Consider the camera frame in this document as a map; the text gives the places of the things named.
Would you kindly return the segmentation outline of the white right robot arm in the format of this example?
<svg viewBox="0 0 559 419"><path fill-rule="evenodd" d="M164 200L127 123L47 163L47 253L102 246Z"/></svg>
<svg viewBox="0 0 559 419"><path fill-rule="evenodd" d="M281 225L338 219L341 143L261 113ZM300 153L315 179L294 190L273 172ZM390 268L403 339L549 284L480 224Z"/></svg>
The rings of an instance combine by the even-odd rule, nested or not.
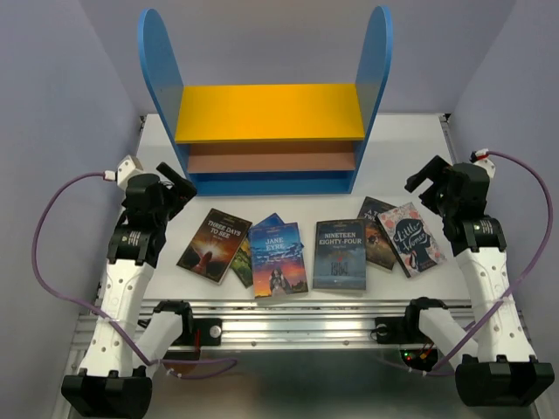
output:
<svg viewBox="0 0 559 419"><path fill-rule="evenodd" d="M514 302L521 283L507 275L507 243L500 222L486 213L495 167L492 152L473 153L469 162L433 157L405 188L431 186L419 199L443 221L443 232L463 273L474 321L463 328L440 300L413 299L402 319L404 335L428 338L444 356L430 376L452 374L460 400L469 407L526 407L555 380L552 365L539 361L526 337Z"/></svg>

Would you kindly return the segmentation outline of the A Tale of Two Cities book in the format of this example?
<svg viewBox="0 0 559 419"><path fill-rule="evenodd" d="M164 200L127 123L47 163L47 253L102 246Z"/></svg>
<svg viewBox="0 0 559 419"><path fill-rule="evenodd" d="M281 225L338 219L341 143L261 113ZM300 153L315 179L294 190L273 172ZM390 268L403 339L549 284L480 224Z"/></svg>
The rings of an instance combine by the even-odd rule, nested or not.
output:
<svg viewBox="0 0 559 419"><path fill-rule="evenodd" d="M358 213L358 218L365 222L367 261L389 271L393 269L396 257L376 222L376 216L394 208L394 205L366 196Z"/></svg>

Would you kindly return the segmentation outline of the Jane Eyre book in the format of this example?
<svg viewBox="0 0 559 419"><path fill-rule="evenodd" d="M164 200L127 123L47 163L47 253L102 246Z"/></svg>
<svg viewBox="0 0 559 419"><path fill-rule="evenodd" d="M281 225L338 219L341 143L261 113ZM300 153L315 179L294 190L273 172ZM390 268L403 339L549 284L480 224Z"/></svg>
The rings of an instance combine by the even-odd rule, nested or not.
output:
<svg viewBox="0 0 559 419"><path fill-rule="evenodd" d="M256 299L283 298L308 292L297 223L252 228L249 241Z"/></svg>

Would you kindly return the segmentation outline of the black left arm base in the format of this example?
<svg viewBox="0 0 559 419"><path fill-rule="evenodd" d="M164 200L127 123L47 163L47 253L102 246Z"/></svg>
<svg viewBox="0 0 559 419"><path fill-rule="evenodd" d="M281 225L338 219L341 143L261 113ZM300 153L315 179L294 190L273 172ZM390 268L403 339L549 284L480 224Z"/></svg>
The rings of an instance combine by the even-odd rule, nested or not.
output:
<svg viewBox="0 0 559 419"><path fill-rule="evenodd" d="M174 347L218 347L221 345L223 321L220 318L194 319L190 333L183 333L173 342Z"/></svg>

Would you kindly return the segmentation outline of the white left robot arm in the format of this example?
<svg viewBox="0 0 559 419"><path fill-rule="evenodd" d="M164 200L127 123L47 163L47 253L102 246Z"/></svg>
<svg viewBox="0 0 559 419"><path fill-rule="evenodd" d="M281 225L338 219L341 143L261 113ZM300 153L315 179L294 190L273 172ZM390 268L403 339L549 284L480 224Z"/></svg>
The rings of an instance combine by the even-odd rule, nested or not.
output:
<svg viewBox="0 0 559 419"><path fill-rule="evenodd" d="M197 189L165 162L148 173L132 157L120 163L115 180L125 197L107 249L100 312L79 371L65 376L61 394L84 417L143 418L162 357L173 342L194 335L190 304L167 300L155 308L141 338L133 338L168 222Z"/></svg>

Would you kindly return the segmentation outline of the Little Women book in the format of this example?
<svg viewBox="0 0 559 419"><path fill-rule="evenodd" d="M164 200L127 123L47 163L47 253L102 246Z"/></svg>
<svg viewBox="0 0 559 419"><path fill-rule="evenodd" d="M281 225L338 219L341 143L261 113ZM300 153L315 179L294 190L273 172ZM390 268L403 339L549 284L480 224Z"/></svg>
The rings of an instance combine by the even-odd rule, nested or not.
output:
<svg viewBox="0 0 559 419"><path fill-rule="evenodd" d="M413 203L377 214L376 222L407 278L446 262L444 252Z"/></svg>

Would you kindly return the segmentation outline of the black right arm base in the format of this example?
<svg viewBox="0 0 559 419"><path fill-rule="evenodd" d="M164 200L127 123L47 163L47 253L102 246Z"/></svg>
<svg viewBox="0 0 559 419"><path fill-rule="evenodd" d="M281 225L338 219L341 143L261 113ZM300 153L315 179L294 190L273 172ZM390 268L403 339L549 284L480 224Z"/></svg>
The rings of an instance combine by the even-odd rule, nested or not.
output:
<svg viewBox="0 0 559 419"><path fill-rule="evenodd" d="M404 317L376 317L370 336L381 345L412 344L414 339L407 333Z"/></svg>

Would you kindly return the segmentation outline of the Nineteen Eighty-Four book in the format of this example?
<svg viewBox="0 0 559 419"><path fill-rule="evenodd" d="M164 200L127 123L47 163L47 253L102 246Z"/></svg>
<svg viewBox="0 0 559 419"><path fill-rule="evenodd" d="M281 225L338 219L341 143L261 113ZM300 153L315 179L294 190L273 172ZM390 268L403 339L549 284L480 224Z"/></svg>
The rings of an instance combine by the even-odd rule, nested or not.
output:
<svg viewBox="0 0 559 419"><path fill-rule="evenodd" d="M362 219L320 221L315 228L313 288L364 292L367 284Z"/></svg>

